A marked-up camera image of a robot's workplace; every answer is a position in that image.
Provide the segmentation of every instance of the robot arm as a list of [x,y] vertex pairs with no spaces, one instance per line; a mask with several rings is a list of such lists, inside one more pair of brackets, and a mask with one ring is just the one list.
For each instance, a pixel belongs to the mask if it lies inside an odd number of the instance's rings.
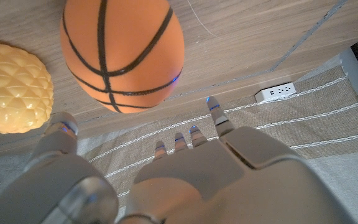
[[[128,196],[127,223],[353,223],[343,206],[281,142],[235,129],[218,101],[207,105],[219,139],[190,129],[175,153],[157,142]],[[76,155],[75,120],[56,114],[25,172],[0,195],[0,223],[112,223],[118,199],[106,179]]]

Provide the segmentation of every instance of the black seam line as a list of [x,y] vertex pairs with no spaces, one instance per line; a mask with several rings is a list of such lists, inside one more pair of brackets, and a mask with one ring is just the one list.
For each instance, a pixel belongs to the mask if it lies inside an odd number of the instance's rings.
[[121,113],[114,99],[114,95],[111,93],[112,89],[110,86],[109,73],[107,71],[107,64],[106,64],[106,46],[104,44],[104,38],[105,38],[104,24],[106,22],[106,6],[107,6],[107,0],[102,0],[100,2],[99,17],[98,17],[98,53],[99,53],[100,71],[102,73],[106,90],[109,91],[109,98],[110,98],[111,105],[117,112]]
[[136,66],[138,66],[138,64],[140,64],[143,61],[143,59],[146,58],[146,56],[150,53],[150,51],[153,49],[155,44],[157,44],[158,40],[160,40],[162,34],[165,32],[165,29],[167,28],[169,22],[171,21],[172,14],[173,14],[173,9],[171,7],[169,7],[167,15],[165,16],[164,20],[162,21],[160,28],[158,28],[157,33],[155,33],[153,39],[150,41],[148,46],[143,50],[143,52],[133,62],[131,62],[129,65],[125,66],[124,68],[113,71],[113,72],[109,72],[109,76],[115,77],[118,75],[122,75],[124,73],[131,71]]
[[[101,101],[101,100],[97,100],[99,103],[102,103],[104,105],[111,105],[111,103],[108,103],[108,102],[104,102],[104,101]],[[153,108],[153,106],[135,106],[135,105],[122,105],[122,104],[119,104],[117,103],[116,104],[117,106],[124,106],[124,107],[130,107],[130,108],[138,108],[138,109],[150,109],[150,108]]]
[[86,60],[81,56],[81,54],[79,53],[77,48],[74,46],[73,42],[71,41],[71,38],[68,35],[67,26],[66,26],[65,9],[63,10],[62,21],[63,21],[63,29],[65,30],[65,33],[66,33],[67,38],[68,38],[68,42],[70,43],[71,49],[73,49],[75,55],[77,55],[78,59],[82,62],[82,64],[85,65],[85,67],[87,67],[93,73],[98,74],[98,75],[102,75],[101,71],[97,70],[96,68],[92,67],[90,64],[88,64],[86,62]]
[[[154,35],[153,39],[150,41],[148,46],[143,50],[143,52],[133,62],[131,62],[129,65],[125,66],[124,68],[113,71],[113,72],[108,72],[109,76],[115,77],[118,75],[123,75],[123,74],[131,71],[132,69],[134,69],[136,66],[138,66],[138,64],[140,64],[143,61],[143,59],[146,58],[146,56],[150,53],[150,51],[153,49],[155,44],[157,44],[158,40],[160,40],[162,34],[165,32],[165,29],[167,28],[169,22],[171,21],[172,15],[173,15],[173,9],[170,7],[167,12],[167,15],[165,16],[163,22],[161,23],[160,28],[158,29],[157,33]],[[81,54],[79,53],[77,48],[74,46],[74,43],[71,41],[70,36],[68,35],[67,26],[66,26],[65,10],[63,10],[62,21],[63,21],[63,29],[68,37],[70,46],[73,49],[76,56],[78,57],[78,59],[82,62],[83,65],[85,65],[86,68],[91,70],[93,73],[95,73],[97,75],[103,75],[102,71],[99,71],[98,69],[92,67],[90,64],[88,64],[86,62],[86,60],[81,56]]]
[[75,75],[73,72],[71,72],[73,74],[73,76],[80,82],[84,83],[86,86],[90,87],[91,89],[93,90],[96,90],[96,91],[99,91],[99,92],[102,92],[102,93],[117,93],[117,94],[121,94],[121,95],[124,95],[124,96],[142,96],[142,95],[147,95],[147,94],[150,94],[150,93],[154,93],[156,91],[159,91],[159,90],[162,90],[163,88],[166,88],[168,86],[170,86],[173,82],[175,82],[180,74],[181,74],[181,71],[179,73],[179,75],[177,75],[173,80],[171,80],[170,82],[162,85],[162,86],[158,86],[156,88],[153,88],[153,89],[149,89],[149,90],[142,90],[142,91],[116,91],[116,90],[110,90],[110,91],[107,91],[107,90],[101,90],[89,83],[87,83],[86,81],[84,81],[83,79],[81,79],[80,77],[78,77],[77,75]]

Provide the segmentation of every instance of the robot fingertip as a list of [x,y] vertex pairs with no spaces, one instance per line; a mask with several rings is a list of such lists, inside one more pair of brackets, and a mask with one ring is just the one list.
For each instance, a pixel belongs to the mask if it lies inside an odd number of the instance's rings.
[[199,129],[198,129],[197,126],[193,125],[193,126],[190,128],[189,133],[192,134],[192,133],[194,133],[194,132],[196,132],[196,131],[199,131]]
[[219,106],[219,102],[217,101],[217,99],[213,96],[209,96],[206,99],[206,104],[208,105],[208,109],[211,111],[212,109],[216,108]]
[[175,134],[175,141],[177,141],[177,140],[179,140],[179,139],[184,139],[182,133],[176,133],[176,134]]
[[158,151],[158,150],[161,150],[161,149],[163,149],[163,150],[166,151],[164,142],[158,141],[158,142],[155,144],[155,150]]

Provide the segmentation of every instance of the power strip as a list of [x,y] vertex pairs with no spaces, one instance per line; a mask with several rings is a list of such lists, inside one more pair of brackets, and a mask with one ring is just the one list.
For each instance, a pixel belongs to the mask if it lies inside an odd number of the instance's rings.
[[290,96],[296,93],[293,83],[286,83],[275,87],[270,87],[264,90],[260,90],[256,95],[256,102],[267,102],[270,100],[276,100],[286,96]]

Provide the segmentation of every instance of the blue light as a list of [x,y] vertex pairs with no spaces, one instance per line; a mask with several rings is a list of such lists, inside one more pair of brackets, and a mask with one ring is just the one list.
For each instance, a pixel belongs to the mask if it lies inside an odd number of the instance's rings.
[[215,108],[217,108],[219,105],[216,105],[216,106],[213,106],[211,109],[209,109],[209,110],[213,110],[213,109],[215,109]]

